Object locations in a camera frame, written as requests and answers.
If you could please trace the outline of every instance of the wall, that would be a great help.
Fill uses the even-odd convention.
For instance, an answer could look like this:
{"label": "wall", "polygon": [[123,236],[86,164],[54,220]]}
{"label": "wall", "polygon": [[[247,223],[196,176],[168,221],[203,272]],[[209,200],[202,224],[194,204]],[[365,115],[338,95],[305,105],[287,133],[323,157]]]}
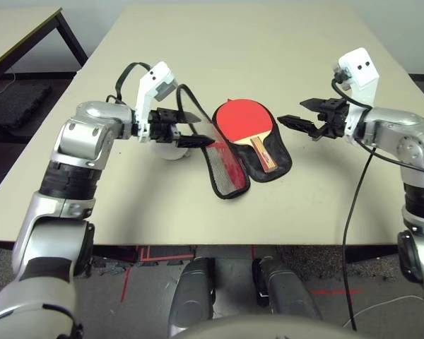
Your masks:
{"label": "wall", "polygon": [[[25,0],[25,2],[0,0],[0,8],[19,7],[23,3],[25,6],[62,6],[64,16],[89,55],[99,45],[125,5],[173,1],[186,2],[185,0]],[[424,0],[344,1],[356,10],[391,55],[409,73],[424,73]],[[133,32],[133,34],[147,34],[147,32]],[[13,70],[15,72],[75,71],[78,67],[63,40],[57,32],[52,32],[24,56]]]}

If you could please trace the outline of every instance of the ping pong paddle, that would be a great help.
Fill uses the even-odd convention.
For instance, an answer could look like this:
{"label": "ping pong paddle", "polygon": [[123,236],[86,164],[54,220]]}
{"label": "ping pong paddle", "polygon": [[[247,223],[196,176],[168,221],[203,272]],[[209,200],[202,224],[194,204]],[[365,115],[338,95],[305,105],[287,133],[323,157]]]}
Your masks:
{"label": "ping pong paddle", "polygon": [[264,106],[253,100],[228,100],[218,109],[216,121],[228,141],[253,147],[265,173],[278,168],[263,144],[273,127]]}

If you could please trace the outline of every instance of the gray carpet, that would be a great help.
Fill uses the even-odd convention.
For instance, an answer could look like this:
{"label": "gray carpet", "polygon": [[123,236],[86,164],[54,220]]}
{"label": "gray carpet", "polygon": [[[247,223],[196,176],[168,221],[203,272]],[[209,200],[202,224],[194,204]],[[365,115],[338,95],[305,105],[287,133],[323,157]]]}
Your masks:
{"label": "gray carpet", "polygon": [[9,129],[24,125],[51,91],[46,83],[12,83],[0,94],[0,125]]}

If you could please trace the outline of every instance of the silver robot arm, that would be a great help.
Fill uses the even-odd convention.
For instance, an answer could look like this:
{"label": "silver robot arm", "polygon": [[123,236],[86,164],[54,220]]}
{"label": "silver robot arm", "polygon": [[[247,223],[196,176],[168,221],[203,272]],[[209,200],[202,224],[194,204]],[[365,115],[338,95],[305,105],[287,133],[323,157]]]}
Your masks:
{"label": "silver robot arm", "polygon": [[[402,216],[407,230],[398,235],[399,259],[407,279],[424,287],[424,118],[411,112],[374,107],[379,74],[367,51],[356,49],[342,56],[335,68],[331,85],[341,99],[308,99],[300,104],[318,113],[324,125],[295,116],[279,117],[290,129],[308,133],[313,140],[344,137],[366,150],[376,147],[392,154],[404,165],[406,203]],[[352,97],[344,90],[351,89]]]}
{"label": "silver robot arm", "polygon": [[140,81],[136,109],[84,102],[61,128],[39,191],[33,194],[12,255],[16,278],[0,291],[0,338],[81,338],[75,322],[73,277],[90,264],[94,225],[86,221],[96,184],[115,139],[201,147],[206,136],[181,136],[176,123],[198,118],[171,109],[151,110],[177,84],[160,62]]}
{"label": "silver robot arm", "polygon": [[[364,119],[363,141],[391,153],[400,161],[424,169],[424,118],[392,109],[372,109]],[[424,287],[424,172],[401,167],[408,230],[399,233],[402,273]]]}

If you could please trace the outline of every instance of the table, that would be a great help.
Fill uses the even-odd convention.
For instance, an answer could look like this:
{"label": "table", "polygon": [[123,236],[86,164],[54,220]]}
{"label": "table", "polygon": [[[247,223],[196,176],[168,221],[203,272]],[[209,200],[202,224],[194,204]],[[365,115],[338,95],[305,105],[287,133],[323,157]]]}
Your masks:
{"label": "table", "polygon": [[[424,94],[343,4],[147,4],[126,8],[0,185],[0,240],[16,238],[40,186],[61,125],[87,100],[104,100],[127,64],[167,62],[212,114],[228,98],[250,98],[273,115],[313,119],[298,103],[336,97],[332,67],[364,46],[379,73],[376,105],[424,116]],[[123,86],[136,99],[142,71]],[[174,95],[154,107],[175,107]],[[156,157],[136,139],[116,141],[90,218],[96,244],[339,244],[367,153],[343,139],[311,141],[280,126],[292,170],[252,182],[231,201],[214,194],[200,150]],[[348,244],[393,244],[404,229],[398,167],[374,159]]]}
{"label": "table", "polygon": [[[80,65],[88,57],[61,14],[61,7],[0,9],[0,77],[39,41],[57,29]],[[0,142],[27,143],[0,125]]]}

